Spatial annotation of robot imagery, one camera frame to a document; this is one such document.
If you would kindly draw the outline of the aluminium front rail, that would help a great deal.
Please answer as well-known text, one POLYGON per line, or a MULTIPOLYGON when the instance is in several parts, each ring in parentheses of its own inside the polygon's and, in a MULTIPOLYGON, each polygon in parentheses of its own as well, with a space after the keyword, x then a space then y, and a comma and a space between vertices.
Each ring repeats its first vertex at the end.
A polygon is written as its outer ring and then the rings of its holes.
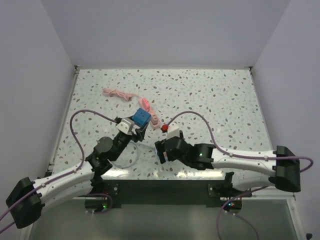
MULTIPOLYGON (((70 199, 89 194, 94 188, 95 173, 93 167, 85 162, 79 163, 60 172, 49 172, 45 177, 35 180, 37 193, 42 194, 43 202, 70 199)), ((112 167, 106 173, 98 176, 103 180, 226 180, 231 179, 231 186, 239 191, 247 191, 261 187, 275 187, 271 177, 259 172, 237 169, 233 174, 228 168, 190 171, 162 170, 157 165, 155 169, 144 169, 137 163, 130 167, 112 167)))

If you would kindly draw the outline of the blue cube socket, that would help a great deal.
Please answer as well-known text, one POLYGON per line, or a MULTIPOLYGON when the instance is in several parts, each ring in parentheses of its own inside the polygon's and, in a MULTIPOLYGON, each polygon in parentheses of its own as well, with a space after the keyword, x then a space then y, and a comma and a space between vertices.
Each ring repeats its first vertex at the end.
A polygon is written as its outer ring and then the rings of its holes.
POLYGON ((146 110, 139 108, 131 117, 132 121, 140 128, 144 128, 150 122, 151 114, 146 110))

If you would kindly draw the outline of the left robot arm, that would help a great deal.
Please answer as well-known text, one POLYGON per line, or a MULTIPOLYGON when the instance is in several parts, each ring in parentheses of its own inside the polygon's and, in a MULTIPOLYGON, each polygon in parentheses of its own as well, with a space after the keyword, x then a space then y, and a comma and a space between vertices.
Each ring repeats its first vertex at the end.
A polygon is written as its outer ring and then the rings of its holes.
POLYGON ((102 175, 109 171, 130 141, 144 140, 147 127, 126 134, 119 131, 114 138, 102 137, 84 161, 48 177, 17 182, 5 203, 13 224, 23 229, 37 221, 45 208, 77 196, 99 196, 104 190, 102 175))

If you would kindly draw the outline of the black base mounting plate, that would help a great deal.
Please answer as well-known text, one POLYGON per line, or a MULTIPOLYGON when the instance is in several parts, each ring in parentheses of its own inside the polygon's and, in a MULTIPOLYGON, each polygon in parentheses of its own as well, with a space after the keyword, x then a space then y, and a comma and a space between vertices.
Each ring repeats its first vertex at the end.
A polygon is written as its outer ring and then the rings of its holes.
POLYGON ((242 193, 229 180, 104 180, 89 191, 96 198, 86 200, 85 208, 101 211, 112 204, 222 206, 222 198, 242 193))

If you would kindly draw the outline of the pink brown plug adapter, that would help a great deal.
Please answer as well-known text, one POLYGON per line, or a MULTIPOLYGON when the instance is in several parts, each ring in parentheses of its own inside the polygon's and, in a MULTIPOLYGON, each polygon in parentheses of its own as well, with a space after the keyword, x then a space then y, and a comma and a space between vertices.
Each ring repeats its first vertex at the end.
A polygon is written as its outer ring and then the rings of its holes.
POLYGON ((151 122, 153 125, 156 125, 159 122, 159 118, 155 113, 151 115, 151 122))

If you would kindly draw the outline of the orange pink plug adapter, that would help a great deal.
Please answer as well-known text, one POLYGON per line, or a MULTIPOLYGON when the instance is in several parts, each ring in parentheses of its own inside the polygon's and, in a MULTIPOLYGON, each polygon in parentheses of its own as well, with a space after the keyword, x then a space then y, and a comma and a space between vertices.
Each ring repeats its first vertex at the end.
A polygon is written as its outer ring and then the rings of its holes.
POLYGON ((166 153, 165 151, 163 152, 163 157, 164 157, 164 160, 165 160, 166 162, 169 161, 168 155, 167 155, 167 153, 166 153))

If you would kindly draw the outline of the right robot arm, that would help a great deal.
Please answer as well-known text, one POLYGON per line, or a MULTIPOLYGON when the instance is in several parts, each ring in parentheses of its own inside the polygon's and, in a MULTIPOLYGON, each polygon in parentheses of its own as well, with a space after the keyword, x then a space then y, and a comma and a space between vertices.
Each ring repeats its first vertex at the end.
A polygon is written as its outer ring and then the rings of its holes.
POLYGON ((155 149, 160 162, 180 161, 199 171, 207 169, 238 169, 248 175, 236 176, 227 172, 223 192, 230 197, 251 188, 275 186, 290 193, 301 191, 300 160, 287 147, 278 146, 275 151, 220 151, 212 144, 191 145, 182 137, 174 136, 157 141, 155 149))

